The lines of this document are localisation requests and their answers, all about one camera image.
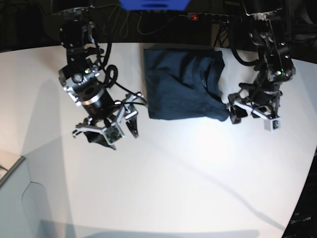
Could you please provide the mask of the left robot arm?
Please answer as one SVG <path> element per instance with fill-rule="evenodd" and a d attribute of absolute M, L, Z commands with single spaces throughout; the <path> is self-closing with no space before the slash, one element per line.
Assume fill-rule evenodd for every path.
<path fill-rule="evenodd" d="M 279 0 L 241 0 L 244 16 L 229 21 L 229 45 L 233 56 L 244 66 L 258 72 L 253 83 L 240 83 L 240 91 L 228 95 L 230 119 L 238 124 L 251 115 L 264 120 L 264 128 L 273 132 L 281 128 L 278 115 L 282 92 L 280 86 L 296 74 L 282 21 L 282 3 Z M 258 59 L 244 61 L 234 43 L 235 27 L 239 23 L 249 27 L 249 37 L 256 46 Z"/>

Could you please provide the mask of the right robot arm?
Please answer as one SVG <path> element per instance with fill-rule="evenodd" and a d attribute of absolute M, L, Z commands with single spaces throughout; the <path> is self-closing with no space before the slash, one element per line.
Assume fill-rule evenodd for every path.
<path fill-rule="evenodd" d="M 108 64 L 112 39 L 108 38 L 106 49 L 101 49 L 99 28 L 91 18 L 93 8 L 90 0 L 52 2 L 52 9 L 64 18 L 59 41 L 66 50 L 67 64 L 59 70 L 58 79 L 75 105 L 88 114 L 75 126 L 72 136 L 83 134 L 90 143 L 115 149 L 115 143 L 125 136 L 122 121 L 135 138 L 139 136 L 135 105 L 146 106 L 147 102 L 142 93 L 117 82 L 118 68 Z"/>

